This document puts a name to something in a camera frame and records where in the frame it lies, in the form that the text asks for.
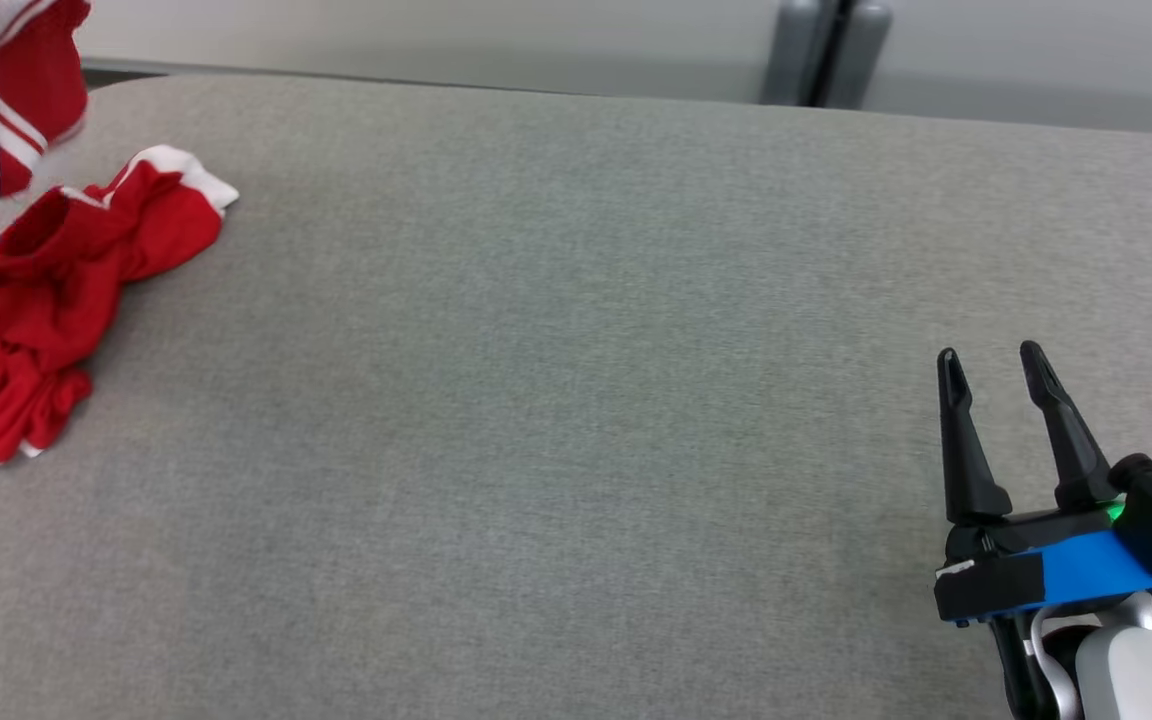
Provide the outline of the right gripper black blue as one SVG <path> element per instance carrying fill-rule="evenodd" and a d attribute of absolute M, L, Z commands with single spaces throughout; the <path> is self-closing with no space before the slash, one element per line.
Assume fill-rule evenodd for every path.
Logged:
<path fill-rule="evenodd" d="M 1111 465 L 1041 344 L 1020 344 L 1030 401 L 1046 424 L 1058 471 L 1059 510 L 1011 514 L 972 419 L 972 389 L 952 347 L 937 357 L 943 468 L 946 560 L 934 574 L 940 619 L 990 623 L 1020 612 L 1094 605 L 1152 593 L 1152 571 L 1114 532 L 1123 506 Z"/>

